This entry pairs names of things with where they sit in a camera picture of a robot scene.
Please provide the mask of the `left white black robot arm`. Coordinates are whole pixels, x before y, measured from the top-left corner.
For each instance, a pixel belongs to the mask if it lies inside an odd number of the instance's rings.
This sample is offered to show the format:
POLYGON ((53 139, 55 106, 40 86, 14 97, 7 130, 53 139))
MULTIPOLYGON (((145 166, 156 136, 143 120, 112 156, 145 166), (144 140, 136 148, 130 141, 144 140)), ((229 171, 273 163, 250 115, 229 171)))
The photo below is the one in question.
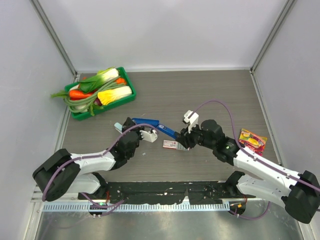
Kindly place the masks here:
POLYGON ((144 125, 127 118, 122 134, 106 150, 86 154, 70 153, 65 148, 57 150, 32 174, 42 192, 42 201, 53 202, 67 193, 102 199, 108 184, 98 172, 124 166, 135 155, 144 129, 144 125))

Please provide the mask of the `dark blue stapler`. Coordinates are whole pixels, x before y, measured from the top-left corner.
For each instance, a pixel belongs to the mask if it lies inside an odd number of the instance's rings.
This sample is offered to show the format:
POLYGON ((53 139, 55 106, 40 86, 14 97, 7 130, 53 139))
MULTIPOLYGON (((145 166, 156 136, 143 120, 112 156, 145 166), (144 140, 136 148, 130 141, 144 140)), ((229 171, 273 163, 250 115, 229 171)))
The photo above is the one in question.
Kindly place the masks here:
POLYGON ((173 140, 176 140, 177 138, 177 132, 172 130, 171 128, 165 126, 164 124, 160 123, 159 120, 155 119, 147 119, 147 118, 132 118, 132 120, 136 124, 149 124, 153 127, 155 127, 160 132, 164 133, 165 135, 171 137, 173 140))

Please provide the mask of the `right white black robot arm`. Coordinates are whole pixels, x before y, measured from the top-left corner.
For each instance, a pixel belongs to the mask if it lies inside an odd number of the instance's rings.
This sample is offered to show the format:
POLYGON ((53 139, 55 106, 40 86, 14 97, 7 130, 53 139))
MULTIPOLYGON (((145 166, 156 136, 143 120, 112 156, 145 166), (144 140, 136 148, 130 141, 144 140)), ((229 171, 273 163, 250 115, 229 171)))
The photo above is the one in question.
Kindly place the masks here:
POLYGON ((227 179, 226 193, 255 196, 285 209, 295 220, 309 224, 320 207, 320 184, 312 172, 299 173, 269 161, 238 141, 226 136, 213 119, 174 133, 185 148, 196 145, 212 150, 221 162, 243 169, 254 176, 236 171, 227 179))

